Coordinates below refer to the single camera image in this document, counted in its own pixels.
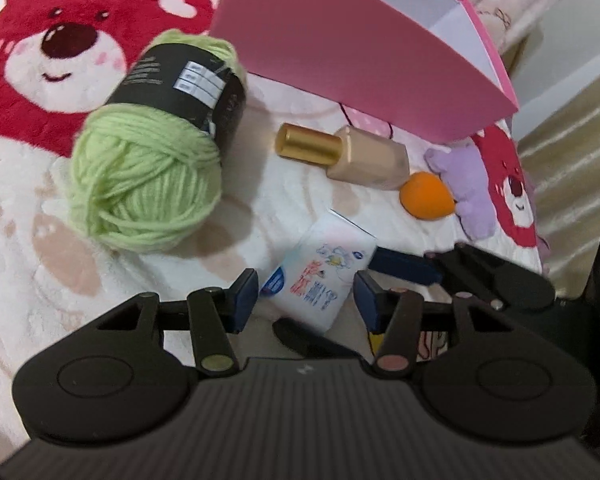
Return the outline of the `small white tissue pack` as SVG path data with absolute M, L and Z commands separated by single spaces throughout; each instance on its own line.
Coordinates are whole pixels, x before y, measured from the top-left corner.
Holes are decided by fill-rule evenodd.
M 330 210 L 286 252 L 260 296 L 286 318 L 323 335 L 346 302 L 355 273 L 368 267 L 376 249 L 376 237 Z

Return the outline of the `green yarn ball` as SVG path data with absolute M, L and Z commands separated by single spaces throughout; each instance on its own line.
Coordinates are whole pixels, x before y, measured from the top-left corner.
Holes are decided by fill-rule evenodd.
M 130 252 L 180 244 L 221 199 L 222 155 L 246 97 L 247 73 L 230 42 L 162 32 L 76 137 L 72 225 Z

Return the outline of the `foundation bottle gold cap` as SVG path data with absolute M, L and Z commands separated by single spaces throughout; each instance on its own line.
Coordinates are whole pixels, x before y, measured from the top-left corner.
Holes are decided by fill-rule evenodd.
M 275 151 L 323 167 L 329 179 L 369 188 L 398 190 L 410 177 L 403 144 L 351 126 L 328 134 L 285 122 L 276 134 Z

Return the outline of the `orange makeup sponge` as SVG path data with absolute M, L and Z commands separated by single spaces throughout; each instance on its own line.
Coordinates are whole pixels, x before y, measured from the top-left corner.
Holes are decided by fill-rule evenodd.
M 402 207 L 420 220 L 438 220 L 455 212 L 455 200 L 435 174 L 414 172 L 399 192 Z

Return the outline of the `purple plush toy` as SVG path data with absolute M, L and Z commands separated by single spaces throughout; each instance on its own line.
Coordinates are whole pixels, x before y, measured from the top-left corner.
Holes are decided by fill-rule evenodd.
M 455 214 L 470 240 L 485 240 L 495 233 L 496 215 L 489 194 L 489 178 L 476 144 L 469 140 L 447 151 L 428 148 L 424 155 L 455 200 Z

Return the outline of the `pink cardboard box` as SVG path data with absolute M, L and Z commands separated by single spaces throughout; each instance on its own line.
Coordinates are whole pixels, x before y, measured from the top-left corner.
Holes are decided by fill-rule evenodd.
M 518 108 L 469 0 L 219 0 L 210 32 L 234 44 L 250 73 L 434 143 Z

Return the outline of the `white red bear blanket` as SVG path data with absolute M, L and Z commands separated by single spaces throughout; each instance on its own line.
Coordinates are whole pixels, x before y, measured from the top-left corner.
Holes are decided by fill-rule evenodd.
M 266 281 L 311 235 L 300 318 L 367 353 L 351 284 L 381 248 L 539 270 L 528 198 L 489 190 L 516 105 L 467 0 L 0 0 L 0 461 L 17 370 L 140 292 Z M 458 148 L 477 236 L 399 200 Z

